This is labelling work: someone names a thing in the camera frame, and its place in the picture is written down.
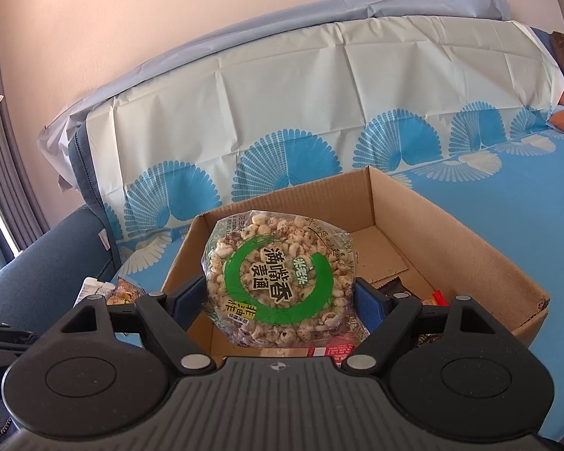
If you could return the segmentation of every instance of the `snack wrapper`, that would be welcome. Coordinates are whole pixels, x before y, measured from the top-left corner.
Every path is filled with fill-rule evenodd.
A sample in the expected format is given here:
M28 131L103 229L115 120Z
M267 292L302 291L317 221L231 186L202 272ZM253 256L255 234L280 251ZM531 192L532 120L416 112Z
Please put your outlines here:
M356 262L349 233L326 222L255 210L233 215L217 222L205 247L205 309L241 346L323 347L358 324Z
M106 298L106 304L120 305L131 304L136 298L145 295L146 292L123 278L117 279L117 286L113 283L98 281L96 278L87 277L83 280L82 289L77 295L77 300L73 304L76 306L88 295L102 295Z

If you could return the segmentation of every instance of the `blue bedsheet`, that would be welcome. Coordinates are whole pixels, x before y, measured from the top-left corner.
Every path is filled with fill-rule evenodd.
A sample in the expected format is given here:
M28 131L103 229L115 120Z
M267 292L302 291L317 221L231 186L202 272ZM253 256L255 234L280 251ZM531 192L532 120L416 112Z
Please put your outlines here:
M504 253L551 295L549 315L531 351L549 369L556 387L541 433L560 440L564 436L564 134L549 129L529 137L533 140L522 146L486 150L497 155L501 166L478 179L468 177L459 157L453 158L459 164L445 164L444 170L440 164L422 166L399 179ZM446 170L456 173L451 176Z

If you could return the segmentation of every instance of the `pink wall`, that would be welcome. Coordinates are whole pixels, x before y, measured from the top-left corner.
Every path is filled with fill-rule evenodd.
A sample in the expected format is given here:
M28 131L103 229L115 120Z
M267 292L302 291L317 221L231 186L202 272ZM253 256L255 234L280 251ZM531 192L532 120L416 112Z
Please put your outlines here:
M0 62L12 126L48 222L81 204L36 146L66 105L143 61L220 27L316 0L0 0ZM557 0L508 0L515 19L564 31Z

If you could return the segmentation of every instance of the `brown cardboard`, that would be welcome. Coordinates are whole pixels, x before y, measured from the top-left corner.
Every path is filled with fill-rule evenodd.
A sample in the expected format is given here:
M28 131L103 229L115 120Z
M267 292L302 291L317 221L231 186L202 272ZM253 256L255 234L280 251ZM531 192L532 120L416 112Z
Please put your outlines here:
M171 293L189 277L202 274L201 257L216 222L249 210L303 215L340 227L353 235L356 274L375 287L398 275L422 299L434 290L448 300L471 295L526 345L547 316L549 295L513 262L451 215L373 168L202 214L193 221L163 291ZM260 354L230 344L204 314L189 334L217 361L226 355Z

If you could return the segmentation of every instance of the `blue fan pattern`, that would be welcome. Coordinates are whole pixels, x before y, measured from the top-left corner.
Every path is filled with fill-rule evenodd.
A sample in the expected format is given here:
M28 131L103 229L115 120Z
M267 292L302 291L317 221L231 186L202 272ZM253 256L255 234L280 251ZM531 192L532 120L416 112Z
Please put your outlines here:
M412 185L411 185L411 179L404 173L394 173L392 175L390 175L392 179L394 179L396 182L401 183L403 186L409 188L409 189L413 189Z
M484 101L462 108L451 121L449 154L473 153L506 140L499 111Z
M564 132L560 132L559 130L555 129L547 129L546 131L541 132L545 137L549 137L552 139L560 139L564 141Z
M448 161L439 161L413 170L416 175L440 182L471 182L493 176L502 167L496 154L484 149L462 154Z
M340 172L338 157L328 143L310 132L284 129L259 139L244 153L234 177L232 201Z
M111 224L111 230L113 231L113 237L116 241L121 241L123 239L123 229L121 228L121 222L117 218L117 214L113 207L108 203L105 203L106 218Z
M495 150L514 156L543 156L556 150L556 145L545 135L531 134L517 141L497 144Z
M187 221L221 205L215 185L190 163L165 161L127 187L124 208L130 237L162 229L171 215Z
M512 139L519 139L548 128L549 126L546 124L545 114L527 105L521 108L518 115L512 120L509 134Z
M386 173L396 170L402 159L414 166L442 158L437 131L407 110L392 110L371 120L353 154L354 168L374 166Z

